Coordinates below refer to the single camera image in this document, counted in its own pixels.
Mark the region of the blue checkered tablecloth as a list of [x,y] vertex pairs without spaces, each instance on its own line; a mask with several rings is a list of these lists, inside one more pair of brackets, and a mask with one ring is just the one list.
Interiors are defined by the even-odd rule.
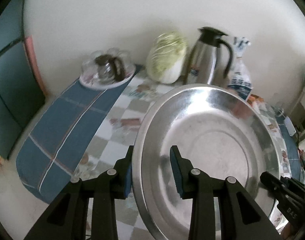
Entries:
[[[114,89],[95,91],[74,81],[46,109],[18,153],[21,182],[50,203],[69,181],[96,178],[125,157],[148,110],[172,89],[153,83],[142,69]],[[297,148],[284,125],[282,106],[270,106],[256,95],[250,100],[277,146],[280,175],[299,178]],[[120,239],[154,238],[141,218],[134,192],[115,205]],[[281,213],[277,210],[270,220],[280,227]]]

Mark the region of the large stainless steel basin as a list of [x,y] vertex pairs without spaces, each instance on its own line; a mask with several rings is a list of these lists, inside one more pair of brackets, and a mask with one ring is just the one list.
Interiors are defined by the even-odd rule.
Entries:
[[133,152],[133,191],[141,218],[155,239],[187,239],[191,200],[180,198],[170,165],[176,145],[210,177],[234,177],[272,218],[275,200],[260,182],[280,176],[279,156],[263,118],[244,100],[215,86],[174,88],[148,110]]

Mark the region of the dark blue chair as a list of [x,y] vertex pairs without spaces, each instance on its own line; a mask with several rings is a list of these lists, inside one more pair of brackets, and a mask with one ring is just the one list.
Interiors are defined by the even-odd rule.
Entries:
[[26,54],[24,5],[25,0],[11,0],[0,16],[0,156],[4,159],[45,103]]

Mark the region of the toast bread bag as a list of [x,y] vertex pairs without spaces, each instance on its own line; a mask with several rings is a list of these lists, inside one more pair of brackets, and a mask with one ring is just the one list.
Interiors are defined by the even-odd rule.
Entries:
[[243,100],[247,101],[253,89],[251,76],[243,61],[245,50],[251,42],[245,37],[235,37],[233,42],[235,59],[228,72],[227,89],[234,92]]

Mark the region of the napa cabbage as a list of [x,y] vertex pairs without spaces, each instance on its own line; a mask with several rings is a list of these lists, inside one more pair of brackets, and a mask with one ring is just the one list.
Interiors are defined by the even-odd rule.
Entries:
[[186,38],[178,31],[159,35],[146,61],[148,77],[162,84],[172,84],[180,77],[188,50]]

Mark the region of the stainless steel thermos jug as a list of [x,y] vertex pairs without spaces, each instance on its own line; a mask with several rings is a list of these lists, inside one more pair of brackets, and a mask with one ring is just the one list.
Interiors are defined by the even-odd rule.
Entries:
[[229,52],[228,62],[222,72],[223,78],[227,77],[233,64],[233,47],[222,39],[227,36],[226,33],[213,27],[202,27],[199,31],[200,37],[188,57],[187,71],[184,76],[185,85],[192,83],[214,84],[221,57],[221,46],[225,46]]

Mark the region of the tray with glass cups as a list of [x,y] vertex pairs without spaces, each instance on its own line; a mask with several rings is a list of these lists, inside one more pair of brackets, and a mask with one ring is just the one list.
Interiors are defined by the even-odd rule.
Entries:
[[116,88],[128,82],[136,71],[130,52],[118,48],[93,52],[82,63],[79,82],[91,90]]

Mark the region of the white power adapter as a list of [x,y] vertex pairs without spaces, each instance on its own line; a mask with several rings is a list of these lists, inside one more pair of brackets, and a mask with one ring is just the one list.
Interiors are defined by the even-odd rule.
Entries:
[[291,137],[296,134],[296,129],[288,116],[284,119],[284,125]]

